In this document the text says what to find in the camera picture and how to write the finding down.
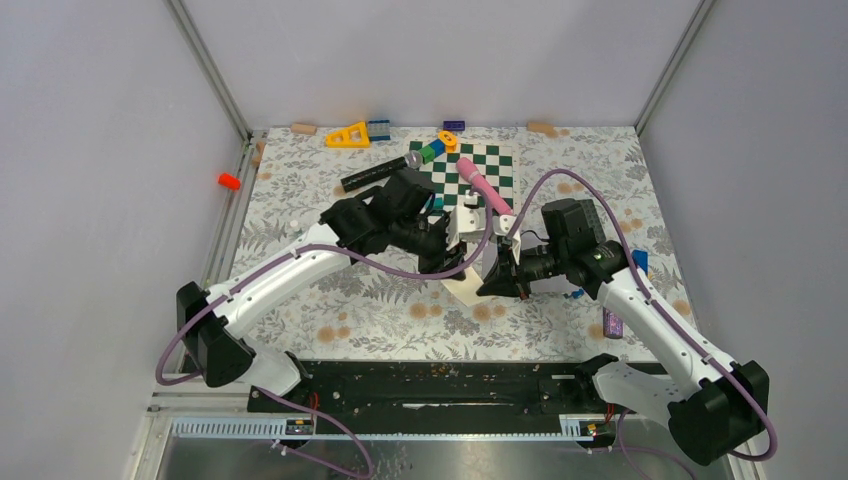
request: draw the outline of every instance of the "checkerboard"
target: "checkerboard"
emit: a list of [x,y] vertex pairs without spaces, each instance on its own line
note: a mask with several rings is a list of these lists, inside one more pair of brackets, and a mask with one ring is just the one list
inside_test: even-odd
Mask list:
[[[410,150],[418,150],[429,142],[413,140],[409,142]],[[517,208],[518,198],[518,160],[511,146],[481,145],[462,143],[460,141],[457,153],[439,155],[432,162],[422,165],[418,170],[430,176],[436,184],[436,195],[442,199],[443,209],[450,211],[458,203],[459,197],[465,195],[471,185],[459,176],[456,171],[456,161],[467,157],[474,162],[477,169],[486,177],[498,194],[514,209]]]

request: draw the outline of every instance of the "yellow triangular block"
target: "yellow triangular block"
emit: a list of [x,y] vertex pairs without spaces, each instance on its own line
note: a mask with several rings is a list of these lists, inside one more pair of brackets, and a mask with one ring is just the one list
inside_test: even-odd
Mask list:
[[363,148],[369,145],[371,140],[368,140],[365,122],[355,123],[327,135],[327,146],[330,148]]

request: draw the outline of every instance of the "yellow ring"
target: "yellow ring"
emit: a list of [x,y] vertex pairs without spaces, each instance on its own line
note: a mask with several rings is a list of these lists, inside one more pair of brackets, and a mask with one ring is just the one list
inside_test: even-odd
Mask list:
[[439,132],[439,140],[441,140],[442,143],[445,144],[445,151],[446,152],[448,152],[448,153],[456,152],[456,145],[458,143],[457,140],[456,140],[456,135],[450,133],[447,130],[442,130],[441,132]]

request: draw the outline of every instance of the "table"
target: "table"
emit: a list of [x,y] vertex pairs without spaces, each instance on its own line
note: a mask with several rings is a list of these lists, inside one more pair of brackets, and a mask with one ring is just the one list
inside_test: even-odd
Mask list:
[[[232,275],[268,258],[315,223],[345,196],[342,177],[401,155],[409,139],[436,138],[438,133],[430,127],[392,128],[392,140],[370,148],[329,149],[324,136],[330,131],[322,128],[308,136],[271,129]],[[518,127],[469,128],[461,138],[513,146],[522,196],[552,168],[569,168],[587,179],[610,202],[631,248],[649,252],[649,273],[659,292],[694,324],[632,127],[557,128],[555,138]],[[522,229],[543,228],[538,208],[544,203],[588,196],[571,178],[553,177],[534,199]],[[596,206],[607,238],[614,238],[609,218]],[[396,249],[375,258],[415,270],[414,257]],[[655,361],[628,329],[621,340],[604,338],[601,316],[601,307],[588,296],[574,300],[553,293],[534,294],[526,301],[493,298],[469,308],[440,282],[393,277],[358,264],[300,291],[267,314],[250,335],[279,351],[316,360],[579,362],[607,352],[627,361]]]

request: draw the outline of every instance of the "pink handle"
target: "pink handle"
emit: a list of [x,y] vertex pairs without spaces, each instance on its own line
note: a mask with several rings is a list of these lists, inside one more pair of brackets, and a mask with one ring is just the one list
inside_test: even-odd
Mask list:
[[498,195],[498,192],[489,185],[489,182],[486,181],[486,177],[480,174],[480,171],[477,170],[477,167],[474,166],[474,163],[462,157],[456,161],[456,171],[459,172],[459,175],[471,185],[480,189],[483,194],[486,196],[486,201],[492,205],[492,208],[501,215],[512,215],[512,209],[509,208],[509,204]]

